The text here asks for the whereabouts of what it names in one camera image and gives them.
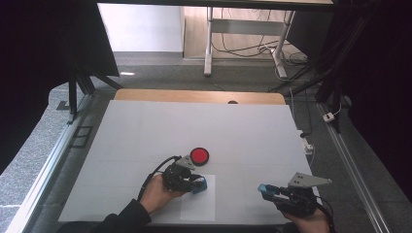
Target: sleeve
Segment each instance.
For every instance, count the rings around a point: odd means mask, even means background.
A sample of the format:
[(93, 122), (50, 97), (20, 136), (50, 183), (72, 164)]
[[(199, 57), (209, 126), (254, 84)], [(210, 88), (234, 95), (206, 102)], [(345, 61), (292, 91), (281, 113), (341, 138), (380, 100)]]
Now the sleeve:
[(91, 233), (140, 232), (152, 219), (146, 209), (135, 199), (119, 215), (110, 214), (94, 227)]

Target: wooden table edge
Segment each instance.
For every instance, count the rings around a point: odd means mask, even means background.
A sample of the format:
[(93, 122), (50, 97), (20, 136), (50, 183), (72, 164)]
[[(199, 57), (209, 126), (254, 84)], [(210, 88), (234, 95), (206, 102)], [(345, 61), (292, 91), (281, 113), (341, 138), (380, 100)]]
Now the wooden table edge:
[(116, 92), (115, 100), (222, 103), (235, 101), (238, 104), (286, 105), (285, 98), (279, 93), (169, 90), (123, 88)]

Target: wooden floor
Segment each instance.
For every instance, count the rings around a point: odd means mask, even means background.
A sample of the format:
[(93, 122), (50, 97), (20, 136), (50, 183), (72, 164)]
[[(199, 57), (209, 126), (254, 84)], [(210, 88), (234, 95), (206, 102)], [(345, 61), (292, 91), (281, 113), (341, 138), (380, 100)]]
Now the wooden floor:
[[(252, 9), (229, 9), (214, 8), (214, 18), (232, 18), (246, 20), (271, 20), (283, 21), (284, 11), (252, 10)], [(207, 40), (207, 8), (205, 7), (185, 7), (185, 58), (204, 59)], [(248, 50), (240, 50), (236, 53), (247, 56), (231, 54), (228, 52), (212, 50), (213, 58), (222, 59), (272, 59), (268, 51), (259, 53), (259, 48), (264, 48), (264, 44), (269, 47), (277, 45), (277, 36), (257, 36), (257, 35), (235, 35), (235, 34), (212, 34), (212, 43), (218, 50), (239, 50), (253, 47)], [(292, 45), (285, 45), (283, 51), (286, 56), (298, 52)]]

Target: metal table leg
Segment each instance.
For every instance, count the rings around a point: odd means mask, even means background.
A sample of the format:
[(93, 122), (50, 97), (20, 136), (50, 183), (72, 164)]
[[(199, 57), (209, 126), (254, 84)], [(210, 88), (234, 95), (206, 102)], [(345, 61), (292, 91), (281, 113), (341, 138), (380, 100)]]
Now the metal table leg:
[(204, 76), (210, 77), (212, 75), (212, 21), (213, 21), (213, 8), (207, 8), (207, 46), (205, 54), (205, 70)]
[(286, 79), (288, 77), (285, 72), (285, 68), (282, 64), (281, 52), (282, 52), (282, 47), (286, 40), (286, 36), (288, 35), (289, 27), (291, 26), (293, 14), (294, 14), (294, 11), (289, 12), (289, 15), (287, 16), (286, 21), (285, 21), (285, 25), (284, 25), (281, 37), (279, 38), (279, 44), (275, 50), (272, 50), (272, 57), (275, 61), (276, 70), (278, 71), (280, 79)]

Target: white wall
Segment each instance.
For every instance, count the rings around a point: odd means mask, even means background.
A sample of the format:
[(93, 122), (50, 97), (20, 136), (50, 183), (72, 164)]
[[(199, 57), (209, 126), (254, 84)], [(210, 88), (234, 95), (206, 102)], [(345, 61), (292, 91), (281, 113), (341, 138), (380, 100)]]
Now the white wall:
[(98, 4), (113, 51), (183, 51), (183, 7)]

